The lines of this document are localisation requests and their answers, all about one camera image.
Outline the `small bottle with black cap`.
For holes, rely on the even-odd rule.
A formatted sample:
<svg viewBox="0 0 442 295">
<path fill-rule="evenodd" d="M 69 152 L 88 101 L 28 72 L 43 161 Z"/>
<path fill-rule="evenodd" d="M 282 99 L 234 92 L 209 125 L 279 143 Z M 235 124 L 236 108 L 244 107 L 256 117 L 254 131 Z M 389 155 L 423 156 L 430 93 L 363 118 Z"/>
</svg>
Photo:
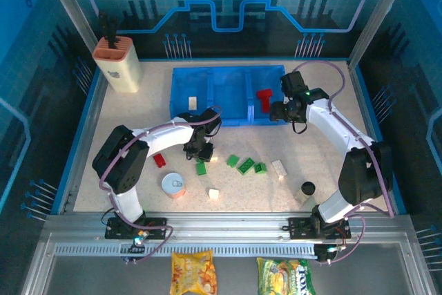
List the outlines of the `small bottle with black cap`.
<svg viewBox="0 0 442 295">
<path fill-rule="evenodd" d="M 316 191 L 316 186 L 313 182 L 304 182 L 295 195 L 295 201 L 301 207 L 308 199 L 312 198 Z"/>
</svg>

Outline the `small LED circuit board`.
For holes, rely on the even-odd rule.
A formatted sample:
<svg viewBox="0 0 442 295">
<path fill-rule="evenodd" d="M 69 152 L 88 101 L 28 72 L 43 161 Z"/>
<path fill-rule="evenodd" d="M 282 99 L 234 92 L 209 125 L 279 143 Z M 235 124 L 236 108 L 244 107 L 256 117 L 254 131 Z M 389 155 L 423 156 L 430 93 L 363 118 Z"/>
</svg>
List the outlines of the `small LED circuit board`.
<svg viewBox="0 0 442 295">
<path fill-rule="evenodd" d="M 133 238 L 133 244 L 136 247 L 141 247 L 144 242 L 150 236 L 150 231 L 147 229 L 138 229 L 136 235 Z"/>
<path fill-rule="evenodd" d="M 325 252 L 328 256 L 335 256 L 338 252 L 341 252 L 347 248 L 346 244 L 341 245 L 326 245 Z"/>
</svg>

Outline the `aluminium frame beam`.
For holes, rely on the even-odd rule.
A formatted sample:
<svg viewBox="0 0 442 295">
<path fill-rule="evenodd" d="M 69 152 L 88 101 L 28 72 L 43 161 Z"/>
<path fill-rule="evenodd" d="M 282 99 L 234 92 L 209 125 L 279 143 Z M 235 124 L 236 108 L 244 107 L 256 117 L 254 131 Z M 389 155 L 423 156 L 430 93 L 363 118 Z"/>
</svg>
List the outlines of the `aluminium frame beam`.
<svg viewBox="0 0 442 295">
<path fill-rule="evenodd" d="M 173 227 L 173 242 L 288 242 L 289 234 L 282 230 L 288 219 L 308 218 L 310 213 L 147 212 L 146 216 L 166 218 L 167 224 Z M 101 213 L 48 216 L 41 237 L 54 242 L 100 241 L 105 232 L 101 217 Z M 365 242 L 414 232 L 411 218 L 406 215 L 390 219 L 380 213 L 365 212 L 363 217 Z"/>
</svg>

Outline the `long green lego brick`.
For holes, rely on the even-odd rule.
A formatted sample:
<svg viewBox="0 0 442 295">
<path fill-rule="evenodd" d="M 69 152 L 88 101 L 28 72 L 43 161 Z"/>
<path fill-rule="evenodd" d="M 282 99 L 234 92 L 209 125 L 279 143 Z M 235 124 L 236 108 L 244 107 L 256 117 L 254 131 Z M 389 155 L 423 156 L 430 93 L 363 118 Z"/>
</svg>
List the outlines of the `long green lego brick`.
<svg viewBox="0 0 442 295">
<path fill-rule="evenodd" d="M 247 158 L 240 166 L 238 166 L 237 170 L 244 175 L 253 168 L 254 164 L 255 161 L 253 159 Z"/>
</svg>

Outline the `blue three-compartment bin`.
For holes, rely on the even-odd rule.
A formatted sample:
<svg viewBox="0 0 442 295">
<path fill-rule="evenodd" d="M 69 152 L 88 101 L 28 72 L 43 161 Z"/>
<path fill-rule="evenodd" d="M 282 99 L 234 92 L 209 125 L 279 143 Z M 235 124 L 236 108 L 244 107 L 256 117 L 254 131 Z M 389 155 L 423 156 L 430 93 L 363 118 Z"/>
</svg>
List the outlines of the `blue three-compartment bin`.
<svg viewBox="0 0 442 295">
<path fill-rule="evenodd" d="M 280 78 L 283 65 L 214 66 L 174 68 L 172 72 L 169 110 L 171 117 L 189 112 L 199 115 L 210 106 L 222 109 L 223 126 L 276 126 L 282 120 L 271 122 L 268 113 L 261 112 L 261 101 L 256 93 L 270 88 L 270 102 L 284 99 Z M 198 109 L 188 109 L 188 98 L 196 96 Z"/>
</svg>

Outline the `tin can with pull tab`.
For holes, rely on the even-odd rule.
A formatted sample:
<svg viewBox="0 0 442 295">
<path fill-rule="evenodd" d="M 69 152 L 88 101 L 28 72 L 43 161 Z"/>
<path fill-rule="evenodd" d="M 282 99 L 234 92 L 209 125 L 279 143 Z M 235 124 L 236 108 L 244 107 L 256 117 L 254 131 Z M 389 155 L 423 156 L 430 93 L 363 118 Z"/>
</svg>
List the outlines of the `tin can with pull tab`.
<svg viewBox="0 0 442 295">
<path fill-rule="evenodd" d="M 186 193 L 184 178 L 179 173 L 166 174 L 162 179 L 161 187 L 171 199 L 178 199 Z"/>
</svg>

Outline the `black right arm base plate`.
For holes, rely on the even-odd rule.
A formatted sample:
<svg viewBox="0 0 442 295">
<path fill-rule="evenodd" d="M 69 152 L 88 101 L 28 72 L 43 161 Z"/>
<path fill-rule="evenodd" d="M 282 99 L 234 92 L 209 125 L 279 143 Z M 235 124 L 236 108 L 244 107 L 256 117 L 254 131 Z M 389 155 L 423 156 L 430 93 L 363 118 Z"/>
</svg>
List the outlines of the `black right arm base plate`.
<svg viewBox="0 0 442 295">
<path fill-rule="evenodd" d="M 352 237 L 347 220 L 326 223 L 316 216 L 289 218 L 286 230 L 292 240 L 347 240 Z"/>
</svg>

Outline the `green snack bag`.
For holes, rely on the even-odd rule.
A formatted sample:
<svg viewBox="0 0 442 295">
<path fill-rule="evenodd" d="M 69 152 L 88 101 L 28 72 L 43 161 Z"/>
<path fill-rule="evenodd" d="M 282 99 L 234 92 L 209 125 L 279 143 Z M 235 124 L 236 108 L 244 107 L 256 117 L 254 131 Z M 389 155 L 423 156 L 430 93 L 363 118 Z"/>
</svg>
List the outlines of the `green snack bag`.
<svg viewBox="0 0 442 295">
<path fill-rule="evenodd" d="M 258 295 L 316 295 L 307 260 L 256 258 Z"/>
</svg>

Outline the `aluminium frame post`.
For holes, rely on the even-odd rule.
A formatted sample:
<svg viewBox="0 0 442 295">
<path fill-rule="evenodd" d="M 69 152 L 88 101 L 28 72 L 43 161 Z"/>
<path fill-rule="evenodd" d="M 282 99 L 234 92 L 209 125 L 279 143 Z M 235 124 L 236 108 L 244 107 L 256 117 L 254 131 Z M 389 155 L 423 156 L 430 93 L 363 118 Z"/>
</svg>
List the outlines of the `aluminium frame post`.
<svg viewBox="0 0 442 295">
<path fill-rule="evenodd" d="M 79 33 L 80 37 L 85 43 L 87 49 L 90 51 L 90 53 L 93 53 L 98 40 L 86 18 L 86 15 L 81 9 L 78 1 L 77 0 L 59 0 L 59 1 L 61 2 L 68 16 L 70 17 L 70 20 L 77 29 L 77 32 Z"/>
<path fill-rule="evenodd" d="M 395 0 L 378 0 L 349 56 L 348 68 L 350 70 L 354 70 L 362 59 L 394 2 Z"/>
</svg>

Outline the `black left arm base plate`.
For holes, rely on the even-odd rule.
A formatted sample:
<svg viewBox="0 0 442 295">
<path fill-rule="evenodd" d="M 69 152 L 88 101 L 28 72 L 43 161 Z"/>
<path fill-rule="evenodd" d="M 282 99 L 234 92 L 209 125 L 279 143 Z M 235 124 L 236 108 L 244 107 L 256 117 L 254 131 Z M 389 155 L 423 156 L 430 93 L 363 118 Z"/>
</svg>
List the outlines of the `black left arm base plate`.
<svg viewBox="0 0 442 295">
<path fill-rule="evenodd" d="M 135 223 L 141 226 L 164 226 L 167 222 L 166 218 L 149 218 L 141 217 Z M 120 217 L 109 218 L 106 223 L 104 237 L 110 240 L 130 240 L 138 235 L 140 229 L 136 229 L 126 224 Z M 164 240 L 166 237 L 165 229 L 148 230 L 147 238 L 153 240 Z"/>
</svg>

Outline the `yellow chip bag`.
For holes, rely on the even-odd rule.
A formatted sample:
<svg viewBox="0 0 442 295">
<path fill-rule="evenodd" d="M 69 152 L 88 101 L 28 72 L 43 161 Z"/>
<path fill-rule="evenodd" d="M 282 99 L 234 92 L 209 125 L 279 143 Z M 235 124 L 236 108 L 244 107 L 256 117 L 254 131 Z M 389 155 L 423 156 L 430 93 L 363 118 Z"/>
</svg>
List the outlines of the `yellow chip bag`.
<svg viewBox="0 0 442 295">
<path fill-rule="evenodd" d="M 213 251 L 194 254 L 172 253 L 170 295 L 218 295 L 218 280 Z"/>
</svg>

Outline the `cream and peach knife block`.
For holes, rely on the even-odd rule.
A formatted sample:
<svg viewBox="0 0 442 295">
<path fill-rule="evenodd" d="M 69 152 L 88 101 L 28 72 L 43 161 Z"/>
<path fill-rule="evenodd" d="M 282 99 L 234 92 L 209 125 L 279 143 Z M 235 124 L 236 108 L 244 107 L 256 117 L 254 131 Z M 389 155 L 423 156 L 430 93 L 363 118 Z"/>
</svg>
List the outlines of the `cream and peach knife block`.
<svg viewBox="0 0 442 295">
<path fill-rule="evenodd" d="M 115 48 L 111 48 L 102 37 L 93 51 L 93 59 L 116 92 L 139 90 L 144 74 L 131 38 L 117 36 Z"/>
</svg>

